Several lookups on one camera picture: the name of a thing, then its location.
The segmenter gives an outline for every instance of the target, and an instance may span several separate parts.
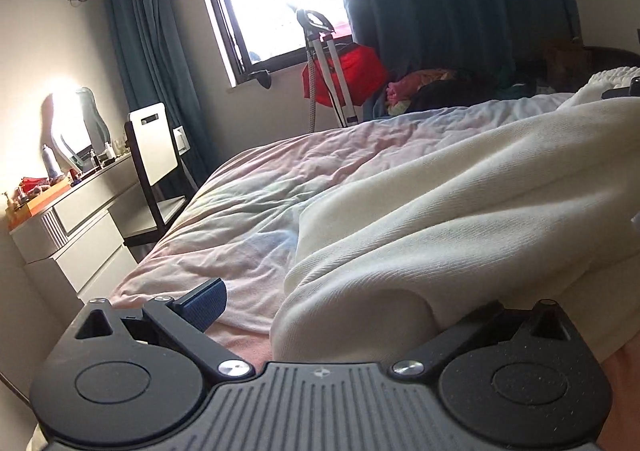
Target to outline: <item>chair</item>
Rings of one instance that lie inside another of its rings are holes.
[[[184,210],[185,196],[156,201],[152,186],[174,170],[186,180],[175,137],[166,119],[164,104],[154,104],[129,113],[124,125],[133,163],[146,205],[130,211],[119,228],[127,247],[156,243]]]

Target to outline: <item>drawer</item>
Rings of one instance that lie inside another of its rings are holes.
[[[94,297],[109,297],[115,288],[136,267],[129,249],[121,245],[104,267],[78,293],[83,303]]]
[[[122,237],[106,212],[76,238],[55,260],[66,279],[78,292],[122,245]]]
[[[53,209],[68,234],[137,181],[133,159],[127,156],[73,189]]]

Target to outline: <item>metal screw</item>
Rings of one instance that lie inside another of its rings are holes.
[[[424,371],[424,364],[419,361],[398,361],[391,369],[403,377],[414,377]]]
[[[227,377],[242,377],[251,371],[251,366],[238,359],[231,359],[220,363],[218,371]]]
[[[330,374],[331,374],[331,371],[327,370],[325,367],[318,368],[316,371],[314,371],[314,375],[316,377],[319,377],[320,379],[324,379],[325,377],[328,377]]]

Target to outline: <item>mirror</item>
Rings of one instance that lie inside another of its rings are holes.
[[[79,88],[53,94],[51,138],[69,164],[81,172],[91,169],[91,150],[104,151],[111,142],[109,129],[95,106],[94,92]]]

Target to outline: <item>white blanket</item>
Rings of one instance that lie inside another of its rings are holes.
[[[597,358],[622,346],[640,328],[640,98],[592,102],[614,79],[305,209],[274,358],[388,363],[493,299],[556,299]]]

